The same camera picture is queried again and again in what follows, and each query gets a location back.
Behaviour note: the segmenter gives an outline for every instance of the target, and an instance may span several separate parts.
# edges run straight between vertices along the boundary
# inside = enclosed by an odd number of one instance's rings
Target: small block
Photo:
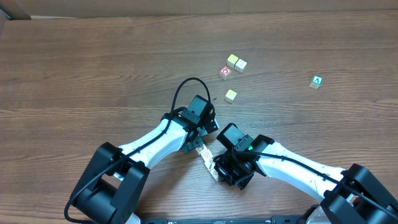
[[[315,84],[317,84],[317,85],[321,85],[321,84],[322,84],[322,81],[323,81],[323,78],[322,78],[322,77],[319,77],[319,76],[316,76],[316,75],[314,75],[314,76],[312,77],[312,83],[315,83]]]
[[[237,93],[236,93],[235,91],[233,91],[233,90],[228,90],[228,92],[227,92],[226,95],[225,95],[225,100],[226,100],[228,103],[233,103],[236,95],[237,95]]]
[[[218,181],[218,172],[217,172],[217,170],[212,169],[212,170],[210,171],[210,173],[211,173],[211,175],[214,177],[214,179]]]
[[[226,80],[227,78],[228,78],[228,76],[231,74],[231,70],[227,67],[227,66],[224,66],[221,70],[220,70],[220,77],[223,79],[223,80]]]
[[[197,153],[198,153],[199,156],[200,156],[200,154],[201,154],[202,152],[204,152],[204,151],[207,150],[207,147],[203,144],[203,145],[197,147],[195,150],[197,151]]]
[[[321,85],[315,84],[315,83],[311,83],[310,87],[314,88],[314,89],[318,89]]]
[[[237,56],[231,54],[231,55],[228,57],[228,59],[227,59],[227,61],[226,61],[226,64],[227,64],[229,67],[234,68],[234,67],[235,67],[235,63],[238,61],[238,59],[239,59],[239,58],[238,58]]]
[[[245,62],[245,61],[242,60],[242,59],[239,59],[238,62],[236,62],[235,70],[237,70],[238,72],[242,73],[243,70],[246,68],[247,65],[248,65],[247,62]]]
[[[216,166],[216,163],[213,162],[213,160],[211,160],[211,161],[206,161],[206,162],[205,162],[205,166],[206,166],[206,168],[207,168],[209,171],[211,171],[211,170],[214,169],[214,167]]]
[[[200,154],[201,158],[206,162],[206,161],[212,161],[213,160],[213,154],[210,152],[210,150],[205,150]]]

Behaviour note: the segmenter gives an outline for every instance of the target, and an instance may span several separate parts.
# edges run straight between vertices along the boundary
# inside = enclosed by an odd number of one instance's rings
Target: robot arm
[[[253,139],[233,123],[220,132],[217,140],[227,151],[215,157],[215,169],[228,185],[242,190],[258,172],[317,199],[320,206],[303,216],[301,223],[397,223],[397,200],[360,165],[353,164],[348,170],[325,166],[290,152],[269,137],[258,135]],[[353,193],[362,197],[352,205],[349,201]]]
[[[132,143],[115,147],[106,142],[96,150],[70,197],[72,205],[90,217],[92,223],[140,224],[133,212],[150,169],[172,152],[182,149],[188,153],[201,146],[201,136],[220,128],[213,105],[198,95],[188,108],[174,111],[170,126],[163,133],[169,117],[165,114],[158,127]],[[126,157],[155,138],[138,153]],[[106,169],[107,175],[122,181],[118,188],[102,178],[94,178]]]

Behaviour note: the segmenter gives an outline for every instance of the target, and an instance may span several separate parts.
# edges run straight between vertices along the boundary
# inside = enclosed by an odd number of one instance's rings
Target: wooden table
[[[243,74],[218,76],[234,53]],[[398,197],[398,11],[7,21],[0,40],[0,223],[66,223],[63,208],[96,148],[138,139],[188,77],[233,122],[330,166],[361,164]],[[322,86],[308,87],[314,75]],[[235,102],[225,93],[238,92]],[[178,106],[196,95],[187,83]],[[217,155],[215,139],[204,138]],[[150,172],[142,218],[301,214],[314,199],[255,175],[216,182],[195,152]],[[84,218],[76,209],[71,216]]]

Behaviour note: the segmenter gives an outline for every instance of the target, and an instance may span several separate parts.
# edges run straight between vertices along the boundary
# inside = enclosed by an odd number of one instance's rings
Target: cable
[[[316,169],[289,157],[286,156],[278,156],[278,155],[274,155],[274,154],[268,154],[268,153],[264,153],[264,152],[244,152],[244,151],[240,151],[240,152],[235,152],[234,150],[232,150],[233,154],[252,154],[252,155],[258,155],[258,156],[267,156],[267,157],[272,157],[272,158],[276,158],[276,159],[282,159],[282,160],[286,160],[286,161],[290,161],[293,163],[296,163],[306,169],[308,169],[309,171],[313,172],[316,175],[319,175],[321,177],[323,177],[326,180],[329,180],[330,182],[335,183],[336,185],[346,189],[347,191],[349,191],[351,194],[356,195],[360,198],[362,198],[363,200],[367,201],[368,203],[370,203],[371,205],[375,206],[376,208],[382,210],[384,213],[390,215],[392,218],[398,220],[398,216],[396,216],[395,214],[391,213],[390,211],[388,211],[387,209],[383,208],[381,205],[379,205],[378,203],[376,203],[375,201],[371,200],[370,198],[368,198],[367,196],[361,194],[360,192],[357,192],[356,190],[352,189],[351,187],[348,187],[347,185],[342,184],[340,181],[333,179],[331,177],[329,177],[327,174],[324,174],[322,172],[317,171]]]
[[[177,96],[178,96],[178,93],[180,92],[181,87],[184,84],[186,84],[186,82],[188,82],[190,80],[199,81],[205,87],[206,92],[207,92],[208,102],[211,103],[209,89],[207,88],[206,84],[202,80],[200,80],[199,78],[192,77],[192,78],[188,78],[188,79],[184,80],[183,82],[181,82],[181,84],[177,88],[177,91],[174,94],[173,103],[172,103],[172,107],[171,107],[170,114],[169,114],[169,121],[167,122],[166,127],[163,129],[163,131],[160,134],[158,134],[156,137],[151,139],[150,141],[148,141],[145,144],[143,144],[142,146],[139,146],[138,148],[136,148],[132,152],[126,154],[122,159],[120,159],[120,160],[110,164],[109,166],[107,166],[107,168],[105,168],[104,171],[100,172],[97,176],[92,178],[86,185],[84,185],[65,205],[65,209],[63,210],[63,216],[65,217],[66,220],[68,220],[68,221],[70,221],[72,223],[95,223],[95,222],[93,222],[91,220],[77,220],[77,219],[74,219],[74,218],[70,218],[69,214],[68,214],[70,206],[78,198],[78,196],[82,193],[82,191],[84,191],[90,184],[92,184],[94,181],[100,179],[109,170],[113,169],[118,164],[124,162],[127,158],[129,158],[130,156],[134,155],[135,153],[140,152],[145,147],[149,146],[150,144],[152,144],[153,142],[158,140],[160,137],[162,137],[163,134],[166,133],[166,131],[168,130],[168,128],[169,128],[169,126],[170,126],[170,124],[172,122],[172,119],[173,119],[174,115],[176,113],[179,113],[182,110],[186,109],[185,107],[180,107],[180,108],[177,108],[176,110],[174,110],[174,107],[175,107],[175,101],[177,100]]]

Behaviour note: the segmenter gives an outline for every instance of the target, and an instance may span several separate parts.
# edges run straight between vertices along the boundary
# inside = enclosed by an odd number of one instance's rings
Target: yellow cube
[[[233,54],[231,54],[231,55],[229,56],[229,58],[227,59],[226,64],[227,64],[229,67],[234,68],[237,61],[238,61],[238,57],[235,56],[235,55],[233,55]]]
[[[227,92],[226,95],[225,95],[225,100],[226,100],[228,103],[233,103],[236,95],[237,95],[237,93],[236,93],[235,91],[233,91],[233,90],[228,90],[228,92]]]

